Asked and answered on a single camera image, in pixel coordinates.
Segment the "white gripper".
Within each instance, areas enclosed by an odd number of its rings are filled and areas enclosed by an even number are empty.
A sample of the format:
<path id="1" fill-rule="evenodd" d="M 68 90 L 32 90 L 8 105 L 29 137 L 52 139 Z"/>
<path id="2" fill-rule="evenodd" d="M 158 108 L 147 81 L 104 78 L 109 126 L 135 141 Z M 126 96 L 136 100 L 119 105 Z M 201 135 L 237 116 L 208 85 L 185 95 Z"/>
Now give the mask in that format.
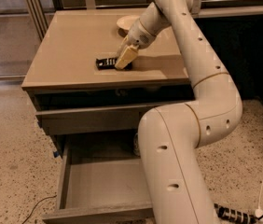
<path id="1" fill-rule="evenodd" d="M 156 36 L 154 32 L 145 28 L 141 21 L 137 19 L 118 48 L 116 67 L 123 70 L 138 56 L 138 49 L 148 48 L 154 42 Z"/>

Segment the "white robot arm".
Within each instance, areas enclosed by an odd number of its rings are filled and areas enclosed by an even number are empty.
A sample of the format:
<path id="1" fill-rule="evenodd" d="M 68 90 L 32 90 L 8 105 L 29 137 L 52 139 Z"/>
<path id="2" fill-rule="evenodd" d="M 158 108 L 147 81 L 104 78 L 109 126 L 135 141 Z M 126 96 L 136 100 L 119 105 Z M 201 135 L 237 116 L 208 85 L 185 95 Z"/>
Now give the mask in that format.
<path id="1" fill-rule="evenodd" d="M 194 100 L 147 111 L 138 144 L 157 224 L 220 224 L 195 150 L 229 135 L 242 116 L 240 94 L 191 14 L 190 0 L 154 0 L 118 50 L 123 69 L 171 27 Z"/>

